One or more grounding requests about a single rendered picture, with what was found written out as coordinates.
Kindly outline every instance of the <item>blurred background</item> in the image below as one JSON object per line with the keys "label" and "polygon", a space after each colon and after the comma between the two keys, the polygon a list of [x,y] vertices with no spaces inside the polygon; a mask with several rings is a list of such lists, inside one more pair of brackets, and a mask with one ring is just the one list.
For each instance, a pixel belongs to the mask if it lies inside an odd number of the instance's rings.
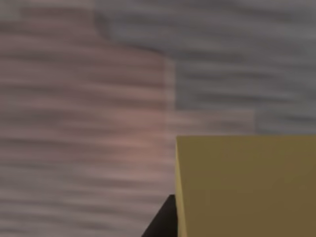
{"label": "blurred background", "polygon": [[174,193],[177,134],[255,133],[253,108],[176,110],[173,54],[113,40],[95,10],[0,1],[1,237],[139,237]]}

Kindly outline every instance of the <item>black object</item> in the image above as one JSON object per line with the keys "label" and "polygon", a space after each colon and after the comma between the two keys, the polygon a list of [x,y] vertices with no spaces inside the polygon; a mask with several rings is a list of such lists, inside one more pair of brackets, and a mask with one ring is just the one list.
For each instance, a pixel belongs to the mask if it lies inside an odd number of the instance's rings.
{"label": "black object", "polygon": [[170,195],[167,198],[142,237],[178,237],[175,195]]}

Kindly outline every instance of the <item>box front face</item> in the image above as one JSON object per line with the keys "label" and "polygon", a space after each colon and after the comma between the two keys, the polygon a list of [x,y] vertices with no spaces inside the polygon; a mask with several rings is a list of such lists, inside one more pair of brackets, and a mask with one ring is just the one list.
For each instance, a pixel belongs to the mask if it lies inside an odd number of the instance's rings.
{"label": "box front face", "polygon": [[315,136],[177,143],[188,237],[316,235]]}

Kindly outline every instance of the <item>yellow box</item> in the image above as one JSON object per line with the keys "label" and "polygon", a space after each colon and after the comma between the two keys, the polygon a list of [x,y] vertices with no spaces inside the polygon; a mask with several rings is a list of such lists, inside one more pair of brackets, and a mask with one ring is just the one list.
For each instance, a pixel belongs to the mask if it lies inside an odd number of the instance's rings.
{"label": "yellow box", "polygon": [[179,136],[180,237],[315,237],[316,136]]}

